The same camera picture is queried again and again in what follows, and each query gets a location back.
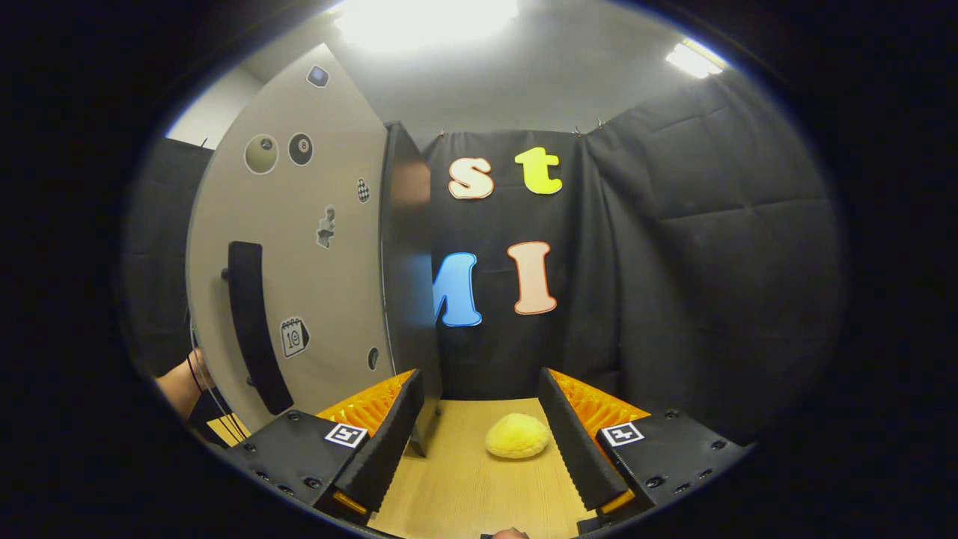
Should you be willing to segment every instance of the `black handle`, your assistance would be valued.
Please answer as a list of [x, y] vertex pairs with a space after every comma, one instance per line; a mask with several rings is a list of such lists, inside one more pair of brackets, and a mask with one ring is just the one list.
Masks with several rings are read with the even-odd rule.
[[230, 242], [227, 282], [230, 311], [237, 332], [239, 351], [256, 391], [269, 413], [277, 415], [293, 406], [280, 364], [273, 354], [266, 324], [266, 304], [262, 296], [262, 246]]

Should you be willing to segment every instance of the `black curtain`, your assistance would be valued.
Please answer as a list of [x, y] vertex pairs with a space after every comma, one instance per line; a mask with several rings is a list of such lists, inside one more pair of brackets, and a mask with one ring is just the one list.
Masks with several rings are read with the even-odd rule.
[[[826, 174], [763, 94], [725, 72], [642, 103], [602, 129], [448, 133], [432, 170], [434, 275], [476, 254], [481, 324], [437, 320], [445, 398], [535, 394], [550, 366], [638, 406], [685, 410], [739, 443], [809, 385], [845, 305], [840, 220]], [[526, 189], [513, 158], [559, 156], [554, 195]], [[454, 199], [449, 164], [483, 157], [495, 190]], [[552, 247], [559, 306], [513, 311], [506, 248]]]

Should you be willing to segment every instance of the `foam letter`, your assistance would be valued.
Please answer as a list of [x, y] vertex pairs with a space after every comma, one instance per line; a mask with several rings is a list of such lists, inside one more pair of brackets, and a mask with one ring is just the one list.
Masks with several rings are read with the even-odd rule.
[[519, 274], [519, 301], [515, 311], [520, 315], [541, 315], [556, 308], [559, 303], [549, 295], [545, 281], [545, 255], [550, 250], [545, 242], [515, 244], [506, 250], [515, 260]]
[[484, 173], [492, 171], [486, 159], [463, 157], [449, 165], [449, 193], [456, 199], [484, 199], [492, 193], [495, 184]]
[[436, 280], [432, 283], [432, 306], [439, 317], [445, 303], [443, 324], [450, 327], [474, 326], [482, 321], [472, 302], [472, 267], [476, 255], [471, 252], [454, 252], [445, 257], [439, 266]]
[[526, 187], [533, 193], [552, 195], [562, 188], [562, 180], [549, 178], [549, 165], [559, 164], [557, 155], [548, 155], [541, 146], [520, 153], [515, 162], [522, 165], [522, 175], [526, 180]]

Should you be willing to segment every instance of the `human hand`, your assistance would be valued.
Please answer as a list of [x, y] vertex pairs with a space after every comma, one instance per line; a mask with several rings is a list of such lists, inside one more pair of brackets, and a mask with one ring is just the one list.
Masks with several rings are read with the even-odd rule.
[[518, 529], [510, 527], [509, 529], [496, 532], [496, 534], [492, 536], [492, 539], [529, 539], [529, 534], [522, 533]]

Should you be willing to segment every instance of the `ceiling light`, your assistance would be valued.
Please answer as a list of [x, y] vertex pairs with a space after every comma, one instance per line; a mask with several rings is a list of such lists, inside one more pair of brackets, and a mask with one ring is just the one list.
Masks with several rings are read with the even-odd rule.
[[348, 0], [341, 11], [346, 41], [378, 50], [483, 37], [518, 15], [516, 0]]
[[676, 44], [665, 60], [700, 79], [721, 73], [722, 68], [718, 64], [725, 65], [724, 60], [690, 39]]

